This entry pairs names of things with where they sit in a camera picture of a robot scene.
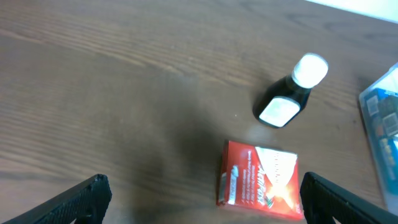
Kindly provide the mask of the dark bottle white cap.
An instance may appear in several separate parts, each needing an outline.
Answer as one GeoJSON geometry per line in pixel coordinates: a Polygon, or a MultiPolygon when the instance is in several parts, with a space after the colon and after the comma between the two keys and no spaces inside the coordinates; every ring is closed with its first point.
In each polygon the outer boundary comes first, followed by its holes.
{"type": "Polygon", "coordinates": [[[283,128],[307,105],[312,88],[328,73],[328,62],[320,55],[307,53],[290,75],[272,84],[254,106],[258,121],[273,128],[283,128]]]}

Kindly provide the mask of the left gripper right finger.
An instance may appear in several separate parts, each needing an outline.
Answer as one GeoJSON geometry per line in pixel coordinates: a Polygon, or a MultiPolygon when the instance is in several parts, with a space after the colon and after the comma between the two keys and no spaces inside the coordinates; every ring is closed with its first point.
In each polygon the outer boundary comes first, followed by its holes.
{"type": "Polygon", "coordinates": [[[308,224],[397,224],[397,215],[314,172],[305,173],[300,196],[308,224]]]}

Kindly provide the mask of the blue cardboard box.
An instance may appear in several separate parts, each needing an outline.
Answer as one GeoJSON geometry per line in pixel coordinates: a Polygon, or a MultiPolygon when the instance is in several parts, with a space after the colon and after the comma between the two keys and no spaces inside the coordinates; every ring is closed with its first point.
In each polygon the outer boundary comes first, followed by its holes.
{"type": "Polygon", "coordinates": [[[375,88],[365,97],[371,137],[386,189],[397,194],[397,93],[375,88]]]}

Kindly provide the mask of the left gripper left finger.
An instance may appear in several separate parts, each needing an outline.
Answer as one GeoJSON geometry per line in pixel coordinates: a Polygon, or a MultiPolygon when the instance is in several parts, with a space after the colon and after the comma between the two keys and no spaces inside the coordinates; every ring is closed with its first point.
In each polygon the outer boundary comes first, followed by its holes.
{"type": "Polygon", "coordinates": [[[4,224],[102,224],[112,192],[96,174],[4,224]]]}

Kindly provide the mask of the red medicine box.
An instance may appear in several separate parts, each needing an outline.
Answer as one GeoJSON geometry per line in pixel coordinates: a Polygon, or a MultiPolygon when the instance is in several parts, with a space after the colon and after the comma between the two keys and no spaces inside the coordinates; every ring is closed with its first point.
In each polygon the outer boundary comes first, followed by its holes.
{"type": "Polygon", "coordinates": [[[302,220],[298,155],[226,141],[217,196],[219,207],[302,220]]]}

